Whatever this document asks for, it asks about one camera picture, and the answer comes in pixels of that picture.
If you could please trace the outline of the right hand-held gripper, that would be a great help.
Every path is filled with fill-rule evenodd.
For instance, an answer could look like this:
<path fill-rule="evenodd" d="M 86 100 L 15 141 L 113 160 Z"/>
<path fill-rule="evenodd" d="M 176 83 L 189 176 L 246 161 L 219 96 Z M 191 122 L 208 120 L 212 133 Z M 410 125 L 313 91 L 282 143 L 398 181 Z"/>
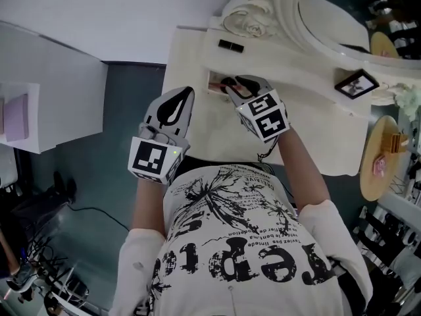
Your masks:
<path fill-rule="evenodd" d="M 226 87 L 242 124 L 264 143 L 290 129 L 285 104 L 267 80 L 252 75 L 225 77 Z"/>

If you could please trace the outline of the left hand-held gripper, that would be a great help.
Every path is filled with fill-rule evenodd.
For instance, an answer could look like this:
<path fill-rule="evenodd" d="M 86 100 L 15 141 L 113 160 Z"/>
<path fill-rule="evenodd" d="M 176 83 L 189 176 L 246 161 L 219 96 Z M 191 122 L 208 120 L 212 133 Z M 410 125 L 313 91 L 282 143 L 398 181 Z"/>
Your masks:
<path fill-rule="evenodd" d="M 136 177 L 169 185 L 190 144 L 186 139 L 194 89 L 170 90 L 151 102 L 132 138 L 128 170 Z"/>

